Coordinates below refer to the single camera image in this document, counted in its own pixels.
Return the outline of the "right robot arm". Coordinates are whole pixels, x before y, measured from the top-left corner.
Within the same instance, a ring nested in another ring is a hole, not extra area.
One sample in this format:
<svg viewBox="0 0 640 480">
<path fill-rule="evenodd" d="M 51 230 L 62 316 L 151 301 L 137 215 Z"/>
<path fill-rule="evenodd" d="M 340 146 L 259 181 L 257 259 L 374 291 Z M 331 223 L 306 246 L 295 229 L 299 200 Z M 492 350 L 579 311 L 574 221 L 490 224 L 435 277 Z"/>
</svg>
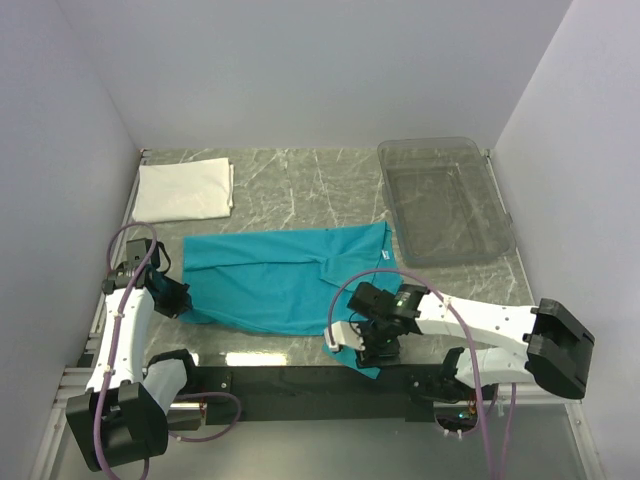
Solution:
<svg viewBox="0 0 640 480">
<path fill-rule="evenodd" d="M 331 349 L 350 347 L 361 367 L 399 356 L 399 337 L 442 335 L 472 340 L 448 354 L 439 374 L 444 395 L 460 399 L 476 385 L 536 384 L 556 397 L 581 400 L 587 389 L 594 335 L 560 302 L 504 306 L 403 284 L 396 292 L 360 283 L 347 304 L 361 321 L 335 322 Z"/>
</svg>

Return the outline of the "teal t shirt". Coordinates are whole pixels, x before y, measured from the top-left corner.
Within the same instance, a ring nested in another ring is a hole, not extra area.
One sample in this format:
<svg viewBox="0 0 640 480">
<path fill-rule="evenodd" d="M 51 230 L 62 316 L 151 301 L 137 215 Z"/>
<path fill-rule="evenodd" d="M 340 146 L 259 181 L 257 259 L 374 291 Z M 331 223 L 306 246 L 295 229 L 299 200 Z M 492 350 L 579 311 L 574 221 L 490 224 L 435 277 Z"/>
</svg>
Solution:
<svg viewBox="0 0 640 480">
<path fill-rule="evenodd" d="M 320 336 L 330 321 L 361 321 L 347 307 L 359 283 L 394 292 L 403 281 L 392 236 L 378 222 L 187 237 L 182 279 L 192 308 L 180 319 L 287 336 Z"/>
</svg>

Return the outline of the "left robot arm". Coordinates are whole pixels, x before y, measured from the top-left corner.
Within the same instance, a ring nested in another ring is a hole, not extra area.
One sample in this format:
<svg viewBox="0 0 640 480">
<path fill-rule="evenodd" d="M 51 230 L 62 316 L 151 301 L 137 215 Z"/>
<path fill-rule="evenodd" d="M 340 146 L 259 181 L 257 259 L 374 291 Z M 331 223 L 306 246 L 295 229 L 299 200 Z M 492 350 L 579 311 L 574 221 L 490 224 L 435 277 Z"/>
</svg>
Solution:
<svg viewBox="0 0 640 480">
<path fill-rule="evenodd" d="M 200 378 L 188 350 L 158 354 L 144 363 L 152 314 L 175 319 L 191 310 L 188 289 L 162 274 L 130 291 L 122 281 L 103 282 L 107 319 L 98 360 L 85 392 L 66 405 L 67 422 L 89 470 L 164 454 L 171 404 L 199 392 Z"/>
</svg>

